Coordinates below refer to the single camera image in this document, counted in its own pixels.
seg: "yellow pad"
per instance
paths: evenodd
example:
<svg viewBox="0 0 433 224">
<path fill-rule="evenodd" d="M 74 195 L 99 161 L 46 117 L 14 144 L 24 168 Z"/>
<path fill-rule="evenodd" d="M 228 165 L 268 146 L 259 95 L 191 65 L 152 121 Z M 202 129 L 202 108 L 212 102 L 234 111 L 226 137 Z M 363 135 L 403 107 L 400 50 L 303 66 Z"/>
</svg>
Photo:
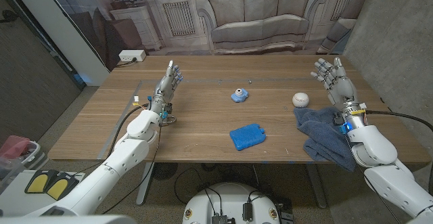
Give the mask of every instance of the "yellow pad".
<svg viewBox="0 0 433 224">
<path fill-rule="evenodd" d="M 47 175 L 37 176 L 27 189 L 28 193 L 43 193 L 43 188 L 48 181 Z"/>
<path fill-rule="evenodd" d="M 63 193 L 67 186 L 68 180 L 60 179 L 59 181 L 54 183 L 54 185 L 48 190 L 47 194 L 49 194 L 55 200 L 59 200 L 60 194 Z"/>
</svg>

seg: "backdrop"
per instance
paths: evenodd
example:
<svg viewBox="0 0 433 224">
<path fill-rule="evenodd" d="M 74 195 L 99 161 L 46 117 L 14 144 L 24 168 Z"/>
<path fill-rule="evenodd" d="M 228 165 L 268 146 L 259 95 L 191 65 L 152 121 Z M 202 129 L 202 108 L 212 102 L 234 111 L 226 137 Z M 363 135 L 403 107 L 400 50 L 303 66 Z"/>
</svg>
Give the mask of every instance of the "backdrop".
<svg viewBox="0 0 433 224">
<path fill-rule="evenodd" d="M 364 0 L 57 0 L 112 70 L 150 55 L 340 53 Z"/>
</svg>

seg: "blue towel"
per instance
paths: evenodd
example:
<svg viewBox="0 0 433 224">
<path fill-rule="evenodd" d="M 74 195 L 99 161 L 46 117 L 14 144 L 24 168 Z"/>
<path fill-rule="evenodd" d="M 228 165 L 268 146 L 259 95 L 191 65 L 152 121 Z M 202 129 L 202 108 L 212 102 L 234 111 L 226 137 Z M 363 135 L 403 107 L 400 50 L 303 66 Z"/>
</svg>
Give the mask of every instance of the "blue towel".
<svg viewBox="0 0 433 224">
<path fill-rule="evenodd" d="M 266 139 L 266 135 L 265 130 L 260 129 L 260 125 L 251 124 L 231 131 L 230 138 L 233 140 L 237 150 L 243 150 L 258 143 L 262 143 Z"/>
<path fill-rule="evenodd" d="M 310 138 L 304 143 L 304 150 L 313 160 L 331 160 L 342 168 L 353 172 L 356 162 L 344 135 L 334 125 L 335 107 L 312 110 L 295 108 L 293 113 L 298 121 L 299 131 Z"/>
</svg>

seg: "gray wall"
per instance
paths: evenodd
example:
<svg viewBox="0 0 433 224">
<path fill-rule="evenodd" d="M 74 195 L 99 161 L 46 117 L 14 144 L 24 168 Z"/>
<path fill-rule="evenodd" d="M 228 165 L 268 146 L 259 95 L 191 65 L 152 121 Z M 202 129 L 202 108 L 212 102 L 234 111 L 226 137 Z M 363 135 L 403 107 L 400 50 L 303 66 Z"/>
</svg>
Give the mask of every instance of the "gray wall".
<svg viewBox="0 0 433 224">
<path fill-rule="evenodd" d="M 392 111 L 433 123 L 433 0 L 366 0 L 344 55 Z M 433 156 L 433 133 L 403 121 Z"/>
</svg>

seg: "red object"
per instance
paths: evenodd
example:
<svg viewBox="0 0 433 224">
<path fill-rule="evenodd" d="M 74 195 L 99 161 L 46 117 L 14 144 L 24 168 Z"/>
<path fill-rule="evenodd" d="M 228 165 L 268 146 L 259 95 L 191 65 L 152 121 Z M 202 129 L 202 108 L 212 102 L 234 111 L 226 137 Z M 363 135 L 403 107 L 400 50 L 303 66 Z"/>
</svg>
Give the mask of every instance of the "red object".
<svg viewBox="0 0 433 224">
<path fill-rule="evenodd" d="M 10 160 L 16 159 L 23 153 L 29 143 L 30 140 L 25 137 L 10 135 L 0 148 L 0 157 Z"/>
</svg>

